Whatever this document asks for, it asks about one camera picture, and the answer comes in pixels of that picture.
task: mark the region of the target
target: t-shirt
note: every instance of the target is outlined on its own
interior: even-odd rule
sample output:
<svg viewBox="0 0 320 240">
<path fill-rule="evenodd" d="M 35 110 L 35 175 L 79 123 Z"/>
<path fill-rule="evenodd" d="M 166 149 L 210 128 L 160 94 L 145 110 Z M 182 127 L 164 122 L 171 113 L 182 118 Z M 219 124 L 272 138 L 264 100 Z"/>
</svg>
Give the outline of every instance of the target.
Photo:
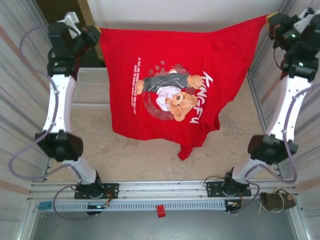
<svg viewBox="0 0 320 240">
<path fill-rule="evenodd" d="M 213 32 L 102 28 L 113 131 L 180 144 L 185 160 L 219 130 L 219 112 L 238 93 L 265 22 Z"/>
</svg>

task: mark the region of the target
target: brown object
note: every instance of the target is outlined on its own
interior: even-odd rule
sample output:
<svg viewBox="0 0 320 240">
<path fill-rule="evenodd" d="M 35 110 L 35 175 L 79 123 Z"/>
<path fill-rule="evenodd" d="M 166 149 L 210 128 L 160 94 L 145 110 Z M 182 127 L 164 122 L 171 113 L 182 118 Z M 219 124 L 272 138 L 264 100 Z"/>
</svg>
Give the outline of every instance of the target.
<svg viewBox="0 0 320 240">
<path fill-rule="evenodd" d="M 295 196 L 291 193 L 288 194 L 288 196 L 286 197 L 289 201 L 293 200 L 295 198 Z"/>
<path fill-rule="evenodd" d="M 294 195 L 283 189 L 278 189 L 275 193 L 262 192 L 260 194 L 262 204 L 268 211 L 274 208 L 290 209 L 296 205 Z"/>
</svg>

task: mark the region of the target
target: wire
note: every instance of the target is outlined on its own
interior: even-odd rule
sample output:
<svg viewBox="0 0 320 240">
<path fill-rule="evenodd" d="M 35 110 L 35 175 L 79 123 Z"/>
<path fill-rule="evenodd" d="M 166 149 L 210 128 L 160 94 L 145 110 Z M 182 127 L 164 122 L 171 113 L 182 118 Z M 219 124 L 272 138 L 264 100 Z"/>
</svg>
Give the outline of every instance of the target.
<svg viewBox="0 0 320 240">
<path fill-rule="evenodd" d="M 61 214 L 57 211 L 57 209 L 56 209 L 56 200 L 57 200 L 58 195 L 59 195 L 63 190 L 65 190 L 65 189 L 67 189 L 67 188 L 71 188 L 71 187 L 76 187 L 76 186 L 78 186 L 78 185 L 80 185 L 80 184 L 81 184 L 81 182 L 78 183 L 78 184 L 70 184 L 70 185 L 68 185 L 68 186 L 64 186 L 63 188 L 61 188 L 61 189 L 55 194 L 55 196 L 54 196 L 54 198 L 53 198 L 53 201 L 52 201 L 52 208 L 53 208 L 53 211 L 55 212 L 55 214 L 57 214 L 60 218 L 62 218 L 62 219 L 64 219 L 64 220 L 78 221 L 78 220 L 90 219 L 90 218 L 96 216 L 96 215 L 94 214 L 94 215 L 88 215 L 88 216 L 82 216 L 82 217 L 68 217 L 68 216 L 63 216 L 63 215 L 61 215 Z"/>
<path fill-rule="evenodd" d="M 248 175 L 249 175 L 255 168 L 257 168 L 257 166 L 254 166 L 254 167 L 252 167 L 251 169 L 249 169 L 249 171 L 247 171 L 246 174 L 244 175 L 245 178 L 247 178 Z M 252 182 L 252 181 L 249 181 L 249 180 L 247 180 L 246 182 L 247 182 L 248 184 L 255 185 L 255 186 L 257 187 L 257 190 L 256 190 L 255 195 L 253 196 L 253 198 L 252 198 L 244 207 L 242 207 L 242 205 L 241 205 L 241 208 L 240 208 L 240 209 L 234 210 L 234 211 L 229 211 L 229 212 L 228 212 L 229 214 L 236 214 L 236 213 L 238 213 L 238 212 L 246 209 L 246 208 L 249 207 L 250 204 L 252 204 L 252 203 L 254 202 L 254 200 L 258 197 L 259 192 L 260 192 L 260 186 L 259 186 L 257 183 Z"/>
<path fill-rule="evenodd" d="M 318 84 L 315 84 L 315 85 L 312 85 L 300 92 L 298 92 L 293 98 L 292 98 L 292 101 L 291 101 L 291 104 L 288 108 L 288 112 L 286 114 L 286 117 L 285 117 L 285 120 L 284 120 L 284 127 L 283 127 L 283 142 L 284 142 L 284 146 L 285 146 L 285 150 L 288 154 L 288 158 L 290 159 L 290 162 L 291 162 L 291 165 L 292 165 L 292 168 L 293 168 L 293 179 L 291 180 L 285 180 L 285 179 L 282 179 L 281 177 L 279 177 L 278 175 L 276 175 L 274 172 L 272 172 L 267 166 L 265 165 L 262 165 L 262 164 L 258 164 L 256 165 L 257 167 L 262 167 L 264 168 L 265 170 L 267 170 L 272 176 L 274 176 L 276 179 L 278 179 L 280 182 L 282 183 L 286 183 L 286 184 L 293 184 L 296 182 L 297 178 L 298 178 L 298 170 L 297 170 L 297 166 L 296 166 L 296 163 L 295 163 L 295 159 L 294 157 L 292 156 L 291 154 L 291 151 L 290 151 L 290 148 L 289 148 L 289 144 L 288 144 L 288 140 L 287 140 L 287 128 L 288 128 L 288 124 L 289 124 L 289 118 L 290 118 L 290 115 L 291 115 L 291 112 L 292 112 L 292 109 L 296 103 L 296 100 L 298 97 L 300 97 L 301 95 L 307 93 L 307 94 L 310 94 L 312 91 L 314 91 L 315 89 L 319 88 L 320 87 L 320 83 Z"/>
<path fill-rule="evenodd" d="M 106 206 L 109 206 L 109 204 L 110 204 L 110 201 L 112 200 L 112 193 L 111 193 L 111 191 L 109 191 L 108 189 L 105 189 L 104 190 L 104 193 L 105 193 L 105 195 L 108 197 L 108 195 L 109 195 L 109 199 L 106 201 L 106 203 L 105 203 L 105 205 Z"/>
<path fill-rule="evenodd" d="M 281 69 L 281 67 L 279 66 L 279 64 L 277 63 L 277 60 L 276 60 L 276 49 L 273 50 L 273 59 L 274 59 L 274 62 L 276 64 L 276 66 Z"/>
<path fill-rule="evenodd" d="M 209 178 L 225 179 L 224 177 L 221 177 L 221 176 L 208 176 L 208 177 L 203 181 L 203 186 L 204 186 L 205 188 L 207 188 L 206 185 L 205 185 L 205 183 L 206 183 L 206 181 L 207 181 Z"/>
<path fill-rule="evenodd" d="M 20 43 L 19 43 L 19 58 L 21 59 L 21 61 L 23 62 L 23 64 L 31 71 L 33 72 L 37 72 L 37 73 L 40 73 L 41 75 L 43 75 L 45 78 L 47 78 L 49 81 L 50 81 L 50 84 L 51 86 L 53 87 L 53 90 L 54 90 L 54 99 L 55 99 L 55 105 L 54 105 L 54 111 L 53 111 L 53 115 L 52 115 L 52 122 L 49 126 L 49 128 L 47 129 L 47 131 L 41 136 L 39 137 L 38 139 L 36 139 L 34 142 L 32 142 L 31 144 L 29 144 L 28 146 L 24 147 L 23 149 L 19 150 L 16 154 L 14 154 L 9 162 L 8 162 L 8 169 L 9 171 L 14 175 L 16 176 L 17 178 L 20 178 L 20 179 L 24 179 L 24 180 L 43 180 L 45 179 L 46 177 L 54 174 L 55 172 L 59 171 L 60 169 L 62 168 L 65 168 L 65 167 L 71 167 L 70 164 L 64 164 L 64 165 L 61 165 L 59 167 L 57 167 L 56 169 L 54 169 L 53 171 L 43 175 L 43 176 L 24 176 L 24 175 L 21 175 L 19 174 L 18 172 L 16 172 L 13 168 L 13 162 L 14 160 L 20 156 L 22 153 L 26 152 L 27 150 L 33 148 L 35 145 L 37 145 L 39 142 L 41 142 L 43 139 L 45 139 L 45 137 L 50 133 L 50 131 L 52 130 L 52 128 L 54 127 L 54 123 L 56 121 L 56 117 L 57 117 L 57 112 L 58 112 L 58 104 L 59 104 L 59 92 L 58 92 L 58 89 L 57 89 L 57 86 L 55 84 L 54 81 L 52 81 L 52 79 L 50 78 L 50 76 L 48 76 L 45 72 L 39 70 L 39 69 L 36 69 L 34 68 L 33 66 L 31 66 L 29 63 L 27 63 L 27 59 L 26 57 L 24 56 L 23 54 L 23 43 L 26 39 L 26 37 L 32 33 L 33 31 L 35 30 L 38 30 L 38 29 L 42 29 L 42 28 L 46 28 L 48 25 L 41 25 L 41 26 L 36 26 L 36 27 L 33 27 L 31 28 L 30 30 L 28 30 L 21 38 L 20 40 Z"/>
</svg>

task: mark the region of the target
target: metal wall panel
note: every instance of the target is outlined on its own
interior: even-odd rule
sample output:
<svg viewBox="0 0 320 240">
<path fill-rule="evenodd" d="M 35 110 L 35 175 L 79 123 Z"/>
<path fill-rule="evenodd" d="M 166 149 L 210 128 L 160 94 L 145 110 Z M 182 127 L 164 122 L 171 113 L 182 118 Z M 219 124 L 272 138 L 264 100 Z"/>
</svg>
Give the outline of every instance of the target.
<svg viewBox="0 0 320 240">
<path fill-rule="evenodd" d="M 19 237 L 30 182 L 18 179 L 8 170 L 8 161 L 19 149 L 34 140 L 42 130 L 49 102 L 49 83 L 31 72 L 19 59 L 19 42 L 32 27 L 43 25 L 32 0 L 0 2 L 0 239 Z M 50 49 L 45 29 L 33 32 L 23 46 L 27 62 L 46 71 Z M 48 157 L 35 146 L 13 164 L 26 176 L 41 175 Z"/>
<path fill-rule="evenodd" d="M 299 15 L 304 9 L 320 8 L 320 0 L 289 1 L 282 12 L 292 16 Z M 273 48 L 270 40 L 266 41 L 257 55 L 251 68 L 251 87 L 256 94 L 256 105 L 260 111 L 261 122 L 270 123 L 280 93 L 280 70 L 273 59 Z M 283 59 L 284 52 L 276 50 L 278 63 Z M 314 83 L 320 83 L 318 72 Z M 300 115 L 297 119 L 294 141 L 299 145 L 295 155 L 298 169 L 296 189 L 301 201 L 302 212 L 310 226 L 314 239 L 320 236 L 320 89 L 309 94 L 303 101 Z M 284 177 L 293 175 L 292 165 L 288 160 L 279 164 Z"/>
</svg>

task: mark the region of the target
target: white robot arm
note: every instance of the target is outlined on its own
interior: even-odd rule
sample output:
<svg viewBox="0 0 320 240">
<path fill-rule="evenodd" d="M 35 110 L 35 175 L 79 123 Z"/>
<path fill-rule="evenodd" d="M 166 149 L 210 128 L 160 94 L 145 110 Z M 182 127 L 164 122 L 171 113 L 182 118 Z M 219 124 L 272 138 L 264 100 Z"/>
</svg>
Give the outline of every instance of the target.
<svg viewBox="0 0 320 240">
<path fill-rule="evenodd" d="M 63 20 L 48 26 L 48 35 L 53 47 L 48 54 L 47 70 L 56 89 L 50 83 L 46 122 L 42 132 L 35 135 L 35 139 L 50 129 L 56 113 L 52 129 L 38 145 L 49 157 L 68 165 L 76 173 L 84 192 L 97 197 L 102 192 L 101 180 L 84 157 L 83 141 L 72 134 L 70 113 L 79 58 L 97 44 L 101 32 L 95 26 L 86 26 L 79 30 L 76 27 L 77 23 L 79 19 L 76 13 L 68 12 Z M 56 93 L 58 93 L 57 110 Z"/>
<path fill-rule="evenodd" d="M 315 56 L 320 50 L 320 10 L 306 9 L 299 17 L 276 12 L 267 16 L 267 23 L 269 37 L 274 40 L 273 48 L 281 47 L 286 51 L 280 67 L 280 96 L 264 135 L 252 137 L 247 160 L 227 172 L 223 190 L 228 196 L 243 193 L 250 179 L 264 166 L 288 158 L 284 124 L 290 104 L 297 93 L 311 87 L 319 66 Z M 295 99 L 285 132 L 292 155 L 298 150 L 298 145 L 293 143 L 295 125 L 305 95 Z"/>
</svg>

